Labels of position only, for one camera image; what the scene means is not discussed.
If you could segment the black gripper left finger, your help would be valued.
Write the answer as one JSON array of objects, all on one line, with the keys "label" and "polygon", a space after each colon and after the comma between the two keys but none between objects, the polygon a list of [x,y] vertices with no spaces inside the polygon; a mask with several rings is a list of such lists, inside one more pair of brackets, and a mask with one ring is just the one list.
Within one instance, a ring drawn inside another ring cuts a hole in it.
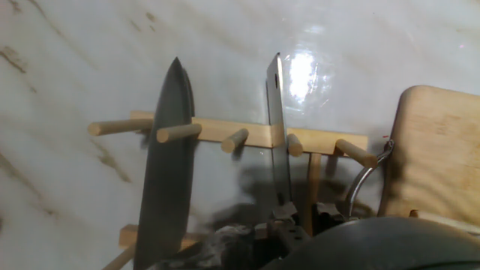
[{"label": "black gripper left finger", "polygon": [[272,212],[271,233],[277,236],[286,248],[299,248],[311,237],[296,223],[298,212],[293,202],[278,206]]}]

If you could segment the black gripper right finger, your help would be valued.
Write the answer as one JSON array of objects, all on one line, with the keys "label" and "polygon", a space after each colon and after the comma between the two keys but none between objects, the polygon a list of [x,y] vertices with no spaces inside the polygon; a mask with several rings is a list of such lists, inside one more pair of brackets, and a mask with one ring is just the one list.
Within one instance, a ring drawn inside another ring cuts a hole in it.
[{"label": "black gripper right finger", "polygon": [[317,203],[313,205],[313,234],[318,235],[344,222],[344,216],[335,204]]}]

